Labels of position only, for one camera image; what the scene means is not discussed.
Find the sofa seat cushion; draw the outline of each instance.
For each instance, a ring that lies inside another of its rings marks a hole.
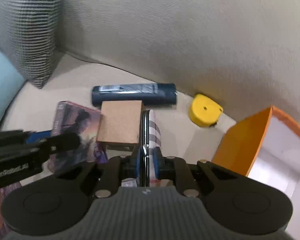
[[[21,89],[9,107],[2,130],[50,130],[59,101],[93,107],[93,86],[151,82],[108,65],[83,62],[62,53],[57,56],[58,67],[43,89],[38,90],[29,82]],[[178,92],[176,106],[155,107],[154,112],[161,130],[162,154],[196,163],[213,157],[223,134],[235,122],[223,114],[216,127],[200,128],[188,117],[191,101],[192,97]]]

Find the sofa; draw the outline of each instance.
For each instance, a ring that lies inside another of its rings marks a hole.
[[[59,101],[92,107],[93,86],[146,82],[176,84],[178,104],[153,109],[163,155],[188,163],[270,105],[300,123],[300,0],[63,0],[56,37],[55,71],[23,86],[1,130],[50,130]],[[215,127],[189,119],[196,93],[224,108]]]

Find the book spine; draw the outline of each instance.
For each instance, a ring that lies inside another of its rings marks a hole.
[[[56,115],[53,121],[53,128],[51,131],[51,136],[59,135],[61,132],[61,122],[66,109],[67,102],[60,101],[57,105]]]

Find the light blue pillow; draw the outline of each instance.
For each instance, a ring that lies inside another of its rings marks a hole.
[[[0,52],[0,121],[8,105],[24,83],[25,79]]]

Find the book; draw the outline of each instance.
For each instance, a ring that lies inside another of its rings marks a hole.
[[[74,132],[80,137],[81,144],[77,149],[51,155],[48,162],[51,172],[70,168],[83,161],[107,162],[105,151],[97,143],[101,116],[99,110],[70,101],[58,103],[51,136]]]

